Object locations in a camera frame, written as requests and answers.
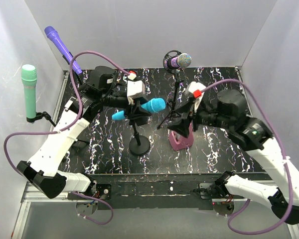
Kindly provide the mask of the blue microphone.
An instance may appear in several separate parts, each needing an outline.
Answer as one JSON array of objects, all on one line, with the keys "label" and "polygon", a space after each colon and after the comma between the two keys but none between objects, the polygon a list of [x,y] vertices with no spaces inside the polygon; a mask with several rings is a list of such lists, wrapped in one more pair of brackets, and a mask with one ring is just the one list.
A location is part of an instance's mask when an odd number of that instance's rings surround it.
[{"label": "blue microphone", "polygon": [[[150,113],[158,113],[165,109],[166,102],[162,98],[153,98],[147,103],[142,104],[141,107]],[[124,111],[114,113],[112,115],[112,120],[124,120],[126,118],[124,113]]]}]

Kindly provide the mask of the black round-base desk stand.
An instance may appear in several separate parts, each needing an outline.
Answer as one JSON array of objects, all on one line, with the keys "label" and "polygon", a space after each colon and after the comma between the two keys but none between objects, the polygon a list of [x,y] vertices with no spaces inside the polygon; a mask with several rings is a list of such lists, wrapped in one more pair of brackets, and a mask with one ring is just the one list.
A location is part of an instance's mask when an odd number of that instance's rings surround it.
[{"label": "black round-base desk stand", "polygon": [[129,151],[134,156],[143,156],[150,149],[150,141],[147,137],[139,134],[136,126],[136,124],[132,125],[134,136],[129,142]]}]

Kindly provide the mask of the glitter purple microphone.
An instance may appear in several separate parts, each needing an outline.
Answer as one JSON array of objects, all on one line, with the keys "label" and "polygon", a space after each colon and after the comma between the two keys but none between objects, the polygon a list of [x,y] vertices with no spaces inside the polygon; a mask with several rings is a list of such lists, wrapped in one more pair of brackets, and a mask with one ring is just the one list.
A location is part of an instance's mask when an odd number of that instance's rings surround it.
[{"label": "glitter purple microphone", "polygon": [[174,56],[166,54],[163,59],[163,67],[166,70],[187,68],[192,62],[192,58],[187,53],[177,53]]}]

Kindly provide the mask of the black tripod shock-mount stand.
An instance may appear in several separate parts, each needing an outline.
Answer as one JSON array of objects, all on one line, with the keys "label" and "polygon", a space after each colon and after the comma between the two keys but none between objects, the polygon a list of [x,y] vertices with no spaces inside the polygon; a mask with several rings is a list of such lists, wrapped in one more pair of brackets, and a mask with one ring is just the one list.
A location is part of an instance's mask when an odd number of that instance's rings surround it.
[{"label": "black tripod shock-mount stand", "polygon": [[176,99],[178,97],[180,84],[183,83],[183,80],[180,79],[180,72],[184,70],[184,68],[173,68],[172,67],[172,59],[177,58],[182,53],[178,50],[171,50],[167,52],[163,58],[163,67],[164,69],[170,73],[174,78],[174,93],[173,98],[168,99],[166,102],[166,105],[169,107],[169,113],[167,116],[162,120],[162,122],[156,127],[156,129],[162,128],[162,125],[165,121],[171,120],[174,121],[174,119],[180,118],[181,114],[175,111],[176,107]]}]

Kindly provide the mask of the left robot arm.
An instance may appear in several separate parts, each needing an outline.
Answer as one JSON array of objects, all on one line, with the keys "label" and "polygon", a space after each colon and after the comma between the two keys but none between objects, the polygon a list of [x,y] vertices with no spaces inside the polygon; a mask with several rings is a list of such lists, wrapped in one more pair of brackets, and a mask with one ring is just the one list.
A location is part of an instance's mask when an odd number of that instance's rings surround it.
[{"label": "left robot arm", "polygon": [[145,83],[134,72],[125,81],[115,80],[116,71],[97,66],[84,84],[64,106],[61,118],[41,148],[28,160],[17,165],[19,173],[49,199],[62,192],[79,192],[85,199],[96,193],[95,181],[84,173],[66,173],[59,165],[66,152],[78,140],[104,107],[121,108],[126,114],[142,118],[150,112],[141,107],[148,102]]}]

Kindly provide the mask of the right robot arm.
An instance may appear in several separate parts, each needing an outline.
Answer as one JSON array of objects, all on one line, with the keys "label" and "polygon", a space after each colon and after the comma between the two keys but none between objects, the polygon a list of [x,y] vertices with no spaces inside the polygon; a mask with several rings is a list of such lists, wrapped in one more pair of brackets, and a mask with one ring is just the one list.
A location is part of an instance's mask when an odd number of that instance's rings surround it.
[{"label": "right robot arm", "polygon": [[207,198],[242,196],[272,210],[282,219],[289,205],[289,189],[293,190],[293,205],[285,222],[299,224],[299,171],[283,157],[277,139],[259,119],[246,114],[246,99],[237,90],[225,89],[217,94],[215,108],[202,102],[203,94],[190,94],[188,102],[176,112],[180,118],[168,129],[183,137],[189,136],[189,128],[196,131],[199,125],[225,129],[233,143],[256,160],[275,182],[267,186],[249,181],[225,171],[214,184],[201,190]]}]

